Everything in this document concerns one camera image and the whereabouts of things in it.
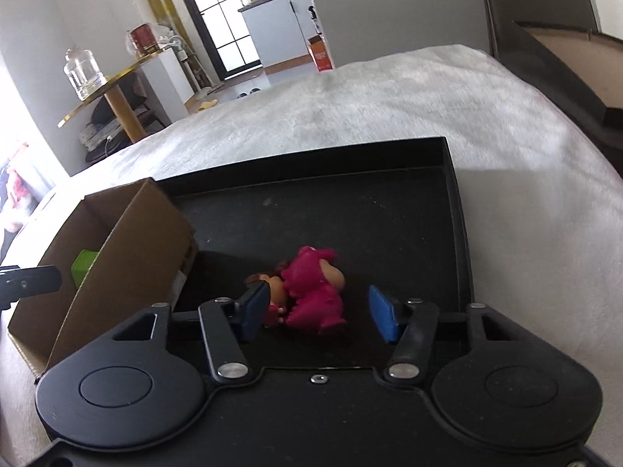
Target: green object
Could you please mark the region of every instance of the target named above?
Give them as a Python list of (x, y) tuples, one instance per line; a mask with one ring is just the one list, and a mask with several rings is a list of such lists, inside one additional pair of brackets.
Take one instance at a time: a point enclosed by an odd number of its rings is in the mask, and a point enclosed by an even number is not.
[(74, 278), (76, 288), (79, 288), (82, 281), (84, 281), (86, 274), (93, 265), (93, 262), (97, 258), (98, 254), (99, 251), (89, 251), (88, 249), (83, 249), (72, 263), (72, 277)]

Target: table leg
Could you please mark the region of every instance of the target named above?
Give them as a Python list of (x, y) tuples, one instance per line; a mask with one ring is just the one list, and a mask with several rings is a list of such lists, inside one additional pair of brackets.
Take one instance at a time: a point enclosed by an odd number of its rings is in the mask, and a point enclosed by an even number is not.
[(115, 86), (107, 91), (104, 96), (108, 100), (110, 108), (113, 109), (119, 124), (121, 124), (121, 127), (128, 134), (132, 143), (134, 144), (134, 142), (144, 139), (147, 133), (145, 133), (145, 130), (134, 114), (132, 107), (130, 107), (130, 104), (125, 99), (119, 86)]

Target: cardboard box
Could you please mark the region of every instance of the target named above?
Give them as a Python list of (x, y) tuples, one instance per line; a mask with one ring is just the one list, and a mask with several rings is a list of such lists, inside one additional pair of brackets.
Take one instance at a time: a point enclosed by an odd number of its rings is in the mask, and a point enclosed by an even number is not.
[(521, 23), (534, 43), (530, 51), (548, 77), (600, 123), (623, 128), (623, 42), (603, 33), (567, 26)]
[(307, 44), (307, 50), (311, 54), (319, 72), (333, 70), (333, 65), (331, 64), (331, 59), (329, 59), (329, 54), (326, 52), (326, 46), (322, 37), (319, 35), (311, 37)]
[[(40, 376), (154, 302), (174, 304), (197, 252), (192, 235), (152, 179), (84, 197), (39, 261), (60, 270), (60, 290), (21, 300), (9, 323), (33, 373)], [(71, 266), (83, 249), (99, 255), (76, 290)]]

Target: clear plastic bottle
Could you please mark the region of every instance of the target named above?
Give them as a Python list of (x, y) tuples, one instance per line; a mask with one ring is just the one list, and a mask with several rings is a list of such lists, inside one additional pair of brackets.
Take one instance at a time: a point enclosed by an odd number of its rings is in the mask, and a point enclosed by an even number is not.
[(67, 60), (65, 75), (69, 77), (69, 81), (81, 100), (85, 100), (91, 93), (106, 84), (106, 77), (97, 66), (93, 53), (88, 49), (72, 47), (67, 50), (65, 59)]

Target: magenta dinosaur toy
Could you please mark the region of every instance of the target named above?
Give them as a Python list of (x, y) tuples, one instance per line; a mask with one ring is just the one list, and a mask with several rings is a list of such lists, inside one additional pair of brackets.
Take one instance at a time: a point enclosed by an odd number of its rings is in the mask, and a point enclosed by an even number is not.
[(330, 263), (335, 256), (332, 249), (305, 246), (281, 272), (285, 290), (297, 299), (285, 320), (290, 328), (324, 335), (347, 323), (342, 318), (340, 297), (345, 285), (344, 275)]

